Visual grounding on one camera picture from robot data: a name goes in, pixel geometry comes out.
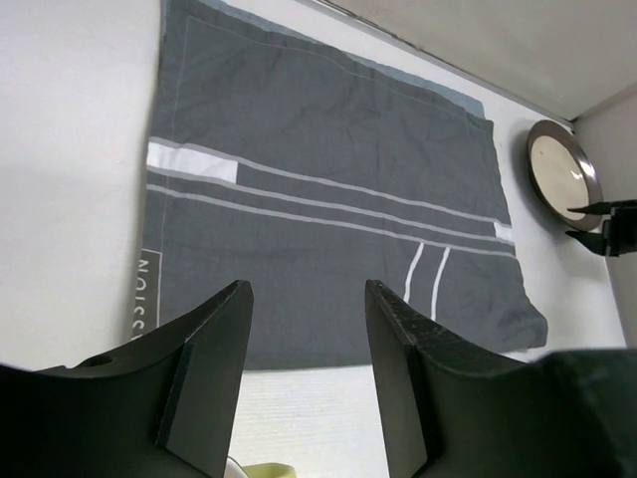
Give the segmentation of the brown rimmed cream plate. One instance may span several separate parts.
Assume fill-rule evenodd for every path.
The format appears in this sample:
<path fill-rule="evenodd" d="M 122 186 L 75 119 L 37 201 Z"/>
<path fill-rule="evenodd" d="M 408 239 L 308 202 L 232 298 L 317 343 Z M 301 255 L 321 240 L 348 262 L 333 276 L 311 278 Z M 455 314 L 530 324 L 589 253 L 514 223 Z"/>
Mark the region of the brown rimmed cream plate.
<path fill-rule="evenodd" d="M 548 119 L 531 127 L 527 168 L 533 191 L 562 222 L 583 232 L 599 226 L 598 216 L 581 211 L 603 200 L 596 170 L 566 128 Z"/>

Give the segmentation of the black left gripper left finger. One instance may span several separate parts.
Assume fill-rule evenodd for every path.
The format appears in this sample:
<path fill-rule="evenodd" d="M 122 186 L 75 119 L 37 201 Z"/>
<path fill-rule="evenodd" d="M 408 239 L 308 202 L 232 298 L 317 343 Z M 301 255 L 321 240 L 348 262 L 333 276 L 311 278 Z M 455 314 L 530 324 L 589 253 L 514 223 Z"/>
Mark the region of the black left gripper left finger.
<path fill-rule="evenodd" d="M 1 369 L 5 477 L 220 477 L 253 315 L 236 281 L 75 367 Z"/>

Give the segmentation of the yellow plastic cup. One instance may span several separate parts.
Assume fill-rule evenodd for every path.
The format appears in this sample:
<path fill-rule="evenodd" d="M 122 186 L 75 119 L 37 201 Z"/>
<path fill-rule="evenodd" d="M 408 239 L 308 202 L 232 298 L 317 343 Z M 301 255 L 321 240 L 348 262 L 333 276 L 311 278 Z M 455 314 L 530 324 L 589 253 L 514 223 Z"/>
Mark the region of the yellow plastic cup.
<path fill-rule="evenodd" d="M 261 463 L 240 465 L 229 457 L 223 474 L 224 478 L 296 478 L 296 470 L 282 463 Z"/>

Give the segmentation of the grey striped cloth placemat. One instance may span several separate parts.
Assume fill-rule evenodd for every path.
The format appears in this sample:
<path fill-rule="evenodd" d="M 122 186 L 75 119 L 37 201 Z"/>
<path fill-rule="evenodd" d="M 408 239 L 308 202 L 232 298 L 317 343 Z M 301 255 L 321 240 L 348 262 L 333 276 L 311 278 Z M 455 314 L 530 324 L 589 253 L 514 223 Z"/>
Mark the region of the grey striped cloth placemat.
<path fill-rule="evenodd" d="M 221 1 L 170 1 L 132 334 L 253 287 L 246 366 L 367 364 L 364 285 L 496 353 L 544 346 L 480 103 Z"/>

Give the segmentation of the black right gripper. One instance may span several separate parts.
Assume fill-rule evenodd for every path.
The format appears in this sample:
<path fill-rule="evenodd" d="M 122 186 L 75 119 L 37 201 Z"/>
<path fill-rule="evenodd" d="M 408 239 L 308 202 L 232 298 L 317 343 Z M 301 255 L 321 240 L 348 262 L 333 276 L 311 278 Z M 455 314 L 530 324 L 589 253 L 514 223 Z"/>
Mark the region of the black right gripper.
<path fill-rule="evenodd" d="M 600 201 L 583 207 L 569 208 L 569 212 L 583 215 L 609 215 L 603 222 L 603 232 L 568 230 L 567 236 L 575 239 L 596 255 L 619 257 L 636 252 L 636 200 Z"/>

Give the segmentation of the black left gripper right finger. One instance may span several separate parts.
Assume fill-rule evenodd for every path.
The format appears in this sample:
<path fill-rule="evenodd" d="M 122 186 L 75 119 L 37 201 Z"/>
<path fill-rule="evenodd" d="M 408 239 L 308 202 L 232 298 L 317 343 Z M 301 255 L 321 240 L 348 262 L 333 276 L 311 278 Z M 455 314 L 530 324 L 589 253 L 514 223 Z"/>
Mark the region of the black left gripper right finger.
<path fill-rule="evenodd" d="M 393 477 L 632 477 L 636 353 L 484 350 L 378 281 L 365 318 Z"/>

